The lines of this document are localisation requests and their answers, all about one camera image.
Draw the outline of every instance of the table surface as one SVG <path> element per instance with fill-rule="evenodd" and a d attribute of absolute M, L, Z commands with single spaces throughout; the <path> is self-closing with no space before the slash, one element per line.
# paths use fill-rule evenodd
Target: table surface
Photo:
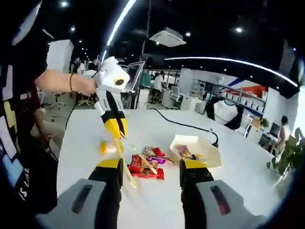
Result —
<path fill-rule="evenodd" d="M 210 169 L 214 179 L 222 179 L 244 197 L 245 207 L 255 215 L 268 216 L 280 198 L 275 190 L 279 175 L 266 167 L 272 155 L 260 146 L 247 141 L 238 133 L 194 111 L 160 111 L 168 119 L 212 128 L 219 136 L 219 152 L 223 166 Z M 135 152 L 144 146 L 159 147 L 165 153 L 175 135 L 196 135 L 214 142 L 214 135 L 163 119 L 154 110 L 126 110 L 128 134 L 125 159 L 130 163 Z M 58 196 L 80 178 L 88 178 L 101 161 L 99 146 L 110 140 L 102 119 L 95 110 L 75 110 L 70 116 L 63 139 L 57 173 Z M 135 178 L 138 188 L 132 188 L 126 175 L 121 189 L 122 200 L 118 228 L 184 228 L 179 168 L 164 165 L 165 180 Z"/>

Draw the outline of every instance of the red candy package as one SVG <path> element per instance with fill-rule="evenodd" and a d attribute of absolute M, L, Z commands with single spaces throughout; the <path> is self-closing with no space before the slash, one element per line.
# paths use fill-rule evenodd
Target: red candy package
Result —
<path fill-rule="evenodd" d="M 142 159 L 138 155 L 133 155 L 132 156 L 132 162 L 130 166 L 128 167 L 130 172 L 136 172 L 139 173 L 141 171 L 141 166 L 142 166 Z"/>
<path fill-rule="evenodd" d="M 152 151 L 157 155 L 157 156 L 165 156 L 165 154 L 161 151 L 159 147 L 157 148 L 152 148 Z"/>
<path fill-rule="evenodd" d="M 164 180 L 163 169 L 158 168 L 157 174 L 154 174 L 149 168 L 142 168 L 139 173 L 132 173 L 133 177 L 142 177 L 142 178 L 153 178 L 158 180 Z"/>

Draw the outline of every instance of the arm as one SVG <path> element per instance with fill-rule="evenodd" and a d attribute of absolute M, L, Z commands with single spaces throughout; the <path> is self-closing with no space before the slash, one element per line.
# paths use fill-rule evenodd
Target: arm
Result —
<path fill-rule="evenodd" d="M 35 124 L 36 124 L 40 134 L 46 136 L 47 132 L 43 125 L 43 112 L 39 108 L 34 111 L 34 117 L 35 117 Z"/>
<path fill-rule="evenodd" d="M 58 70 L 46 69 L 34 82 L 42 90 L 62 93 L 70 92 L 70 76 L 71 74 L 63 74 Z M 72 76 L 72 89 L 81 92 L 84 95 L 91 95 L 95 92 L 94 79 L 86 79 L 80 75 Z"/>

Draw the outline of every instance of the wristband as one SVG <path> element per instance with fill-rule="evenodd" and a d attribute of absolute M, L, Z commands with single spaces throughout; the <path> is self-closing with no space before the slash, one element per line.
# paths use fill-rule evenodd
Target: wristband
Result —
<path fill-rule="evenodd" d="M 70 90 L 71 92 L 75 92 L 73 89 L 72 89 L 72 76 L 74 75 L 75 73 L 71 73 L 70 75 Z"/>

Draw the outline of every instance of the person sitting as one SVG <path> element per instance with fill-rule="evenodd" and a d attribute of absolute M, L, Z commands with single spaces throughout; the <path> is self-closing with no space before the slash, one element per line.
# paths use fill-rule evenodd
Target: person sitting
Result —
<path fill-rule="evenodd" d="M 165 74 L 164 74 L 163 71 L 161 71 L 160 73 L 156 73 L 156 75 L 155 75 L 155 79 L 154 79 L 154 82 L 153 82 L 153 87 L 154 88 L 152 89 L 152 101 L 151 101 L 152 104 L 154 103 L 158 94 L 162 90 L 164 75 Z"/>

